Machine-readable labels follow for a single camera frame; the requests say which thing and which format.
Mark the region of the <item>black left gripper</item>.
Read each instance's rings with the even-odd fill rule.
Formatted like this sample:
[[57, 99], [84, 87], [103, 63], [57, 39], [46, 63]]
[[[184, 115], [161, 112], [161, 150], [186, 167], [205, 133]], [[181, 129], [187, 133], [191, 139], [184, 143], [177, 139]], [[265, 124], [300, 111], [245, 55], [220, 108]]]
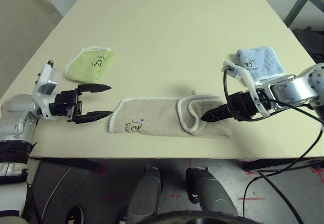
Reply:
[[93, 111], [81, 115], [82, 102], [78, 97], [83, 92], [99, 93], [110, 89], [110, 86], [104, 84], [79, 84], [74, 90], [62, 91], [56, 94], [54, 102], [49, 104], [50, 113], [52, 116], [66, 116], [68, 122], [74, 123], [88, 123], [100, 120], [113, 112]]

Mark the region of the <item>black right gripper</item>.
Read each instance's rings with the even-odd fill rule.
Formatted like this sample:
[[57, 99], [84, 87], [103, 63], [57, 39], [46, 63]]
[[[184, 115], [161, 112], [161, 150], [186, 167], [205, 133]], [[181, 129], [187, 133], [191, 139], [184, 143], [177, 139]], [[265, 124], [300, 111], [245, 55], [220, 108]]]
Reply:
[[226, 95], [227, 104], [207, 111], [201, 120], [205, 122], [217, 122], [228, 118], [238, 121], [253, 122], [264, 119], [264, 116], [253, 118], [259, 111], [256, 108], [250, 93], [238, 92]]

